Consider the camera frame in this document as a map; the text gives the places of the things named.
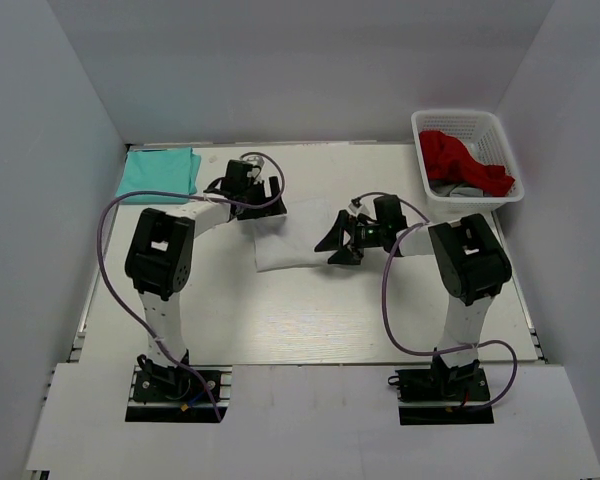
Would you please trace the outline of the red t-shirt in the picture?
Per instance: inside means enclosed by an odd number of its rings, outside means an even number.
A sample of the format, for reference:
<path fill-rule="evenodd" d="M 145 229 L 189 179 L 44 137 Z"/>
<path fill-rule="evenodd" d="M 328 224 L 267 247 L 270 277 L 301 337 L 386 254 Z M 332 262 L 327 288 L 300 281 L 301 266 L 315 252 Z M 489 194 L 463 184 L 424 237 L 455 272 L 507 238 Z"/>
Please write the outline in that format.
<path fill-rule="evenodd" d="M 433 130 L 421 132 L 418 139 L 430 183 L 467 184 L 495 197 L 506 196 L 514 186 L 504 166 L 480 164 L 455 137 Z"/>

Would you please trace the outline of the white plastic basket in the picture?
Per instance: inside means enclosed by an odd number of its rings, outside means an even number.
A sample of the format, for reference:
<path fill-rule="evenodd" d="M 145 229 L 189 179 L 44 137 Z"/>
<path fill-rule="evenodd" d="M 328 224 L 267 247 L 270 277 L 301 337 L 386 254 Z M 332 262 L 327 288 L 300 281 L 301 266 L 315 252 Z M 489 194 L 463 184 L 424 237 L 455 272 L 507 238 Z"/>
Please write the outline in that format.
<path fill-rule="evenodd" d="M 492 113 L 467 109 L 428 109 L 411 115 L 420 176 L 427 207 L 438 215 L 491 212 L 520 201 L 524 197 L 518 165 L 499 119 Z M 444 197 L 435 194 L 429 185 L 419 134 L 441 131 L 460 140 L 472 157 L 485 166 L 502 166 L 515 180 L 504 196 Z"/>

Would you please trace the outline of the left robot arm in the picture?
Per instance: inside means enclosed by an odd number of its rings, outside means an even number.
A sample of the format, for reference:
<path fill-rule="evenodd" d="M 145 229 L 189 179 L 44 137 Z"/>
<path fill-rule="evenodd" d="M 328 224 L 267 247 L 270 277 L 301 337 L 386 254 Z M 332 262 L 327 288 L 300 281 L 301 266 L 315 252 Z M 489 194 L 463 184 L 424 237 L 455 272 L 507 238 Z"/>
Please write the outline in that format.
<path fill-rule="evenodd" d="M 124 270 L 138 292 L 143 322 L 148 325 L 148 351 L 138 357 L 145 372 L 158 373 L 157 387 L 168 398 L 179 399 L 191 387 L 188 349 L 182 336 L 180 292 L 192 269 L 194 241 L 230 222 L 284 215 L 282 173 L 261 178 L 266 162 L 261 152 L 247 152 L 228 162 L 223 177 L 209 184 L 200 200 L 175 209 L 144 209 L 138 219 Z"/>

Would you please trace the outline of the white t-shirt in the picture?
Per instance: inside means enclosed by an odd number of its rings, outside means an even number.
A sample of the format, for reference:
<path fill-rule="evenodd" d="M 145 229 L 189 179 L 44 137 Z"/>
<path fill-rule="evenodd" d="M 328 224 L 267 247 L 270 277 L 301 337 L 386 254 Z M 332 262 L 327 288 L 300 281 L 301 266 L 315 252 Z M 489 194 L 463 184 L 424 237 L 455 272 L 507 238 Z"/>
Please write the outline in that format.
<path fill-rule="evenodd" d="M 251 221 L 258 272 L 327 264 L 327 253 L 315 246 L 333 225 L 333 210 L 325 198 L 289 203 L 285 215 Z"/>

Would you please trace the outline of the folded teal t-shirt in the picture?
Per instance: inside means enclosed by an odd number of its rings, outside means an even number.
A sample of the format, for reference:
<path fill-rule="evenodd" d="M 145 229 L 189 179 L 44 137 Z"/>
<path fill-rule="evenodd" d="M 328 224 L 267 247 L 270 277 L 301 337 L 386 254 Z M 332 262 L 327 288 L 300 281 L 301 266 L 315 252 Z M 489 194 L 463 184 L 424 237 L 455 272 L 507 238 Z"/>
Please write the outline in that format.
<path fill-rule="evenodd" d="M 201 157 L 191 147 L 130 151 L 115 196 L 135 191 L 195 195 Z"/>

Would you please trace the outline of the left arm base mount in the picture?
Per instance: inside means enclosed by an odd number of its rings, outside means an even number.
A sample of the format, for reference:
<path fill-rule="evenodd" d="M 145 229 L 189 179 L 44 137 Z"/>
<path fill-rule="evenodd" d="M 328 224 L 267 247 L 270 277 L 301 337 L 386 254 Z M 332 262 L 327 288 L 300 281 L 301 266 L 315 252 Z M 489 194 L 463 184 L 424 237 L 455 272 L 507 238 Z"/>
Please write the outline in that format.
<path fill-rule="evenodd" d="M 155 424 L 217 424 L 225 416 L 231 394 L 232 369 L 198 370 L 206 385 L 189 371 L 177 371 L 171 379 L 155 371 L 134 368 L 125 421 Z"/>

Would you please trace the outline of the grey t-shirt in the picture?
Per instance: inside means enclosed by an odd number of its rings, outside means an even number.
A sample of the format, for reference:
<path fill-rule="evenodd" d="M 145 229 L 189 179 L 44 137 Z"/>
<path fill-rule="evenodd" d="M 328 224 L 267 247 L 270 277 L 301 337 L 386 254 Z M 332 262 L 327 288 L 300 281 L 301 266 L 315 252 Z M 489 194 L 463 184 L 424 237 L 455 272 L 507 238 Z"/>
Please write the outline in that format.
<path fill-rule="evenodd" d="M 483 198 L 484 191 L 467 183 L 446 183 L 443 181 L 432 181 L 431 191 L 439 197 L 448 198 Z"/>

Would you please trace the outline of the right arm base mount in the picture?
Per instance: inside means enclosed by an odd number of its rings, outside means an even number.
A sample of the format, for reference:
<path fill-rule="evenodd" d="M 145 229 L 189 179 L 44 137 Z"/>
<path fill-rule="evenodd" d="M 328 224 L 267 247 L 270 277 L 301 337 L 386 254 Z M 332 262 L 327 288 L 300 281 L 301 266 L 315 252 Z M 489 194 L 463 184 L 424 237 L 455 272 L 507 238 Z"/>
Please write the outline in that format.
<path fill-rule="evenodd" d="M 450 368 L 436 357 L 427 368 L 395 371 L 387 383 L 397 392 L 402 426 L 490 425 L 494 422 L 486 374 L 477 360 Z"/>

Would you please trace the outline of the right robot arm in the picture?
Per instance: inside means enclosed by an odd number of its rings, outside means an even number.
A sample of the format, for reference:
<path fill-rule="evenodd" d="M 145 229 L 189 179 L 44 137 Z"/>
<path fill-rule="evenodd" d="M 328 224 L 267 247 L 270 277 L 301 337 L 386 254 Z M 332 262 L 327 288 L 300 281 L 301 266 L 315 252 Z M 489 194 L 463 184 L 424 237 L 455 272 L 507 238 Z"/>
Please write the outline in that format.
<path fill-rule="evenodd" d="M 415 206 L 394 194 L 372 192 L 373 217 L 362 212 L 361 197 L 351 208 L 338 212 L 327 234 L 316 244 L 316 253 L 329 252 L 330 265 L 357 266 L 369 248 L 381 248 L 388 258 L 381 280 L 381 315 L 390 342 L 401 352 L 430 357 L 438 366 L 431 374 L 433 390 L 452 399 L 464 391 L 468 377 L 479 367 L 478 349 L 494 345 L 481 342 L 481 333 L 493 300 L 512 277 L 512 266 L 485 217 L 471 214 L 455 223 L 432 225 Z M 420 237 L 429 242 L 441 281 L 449 295 L 442 336 L 432 351 L 401 345 L 391 331 L 388 281 L 392 262 L 406 257 L 406 242 Z"/>

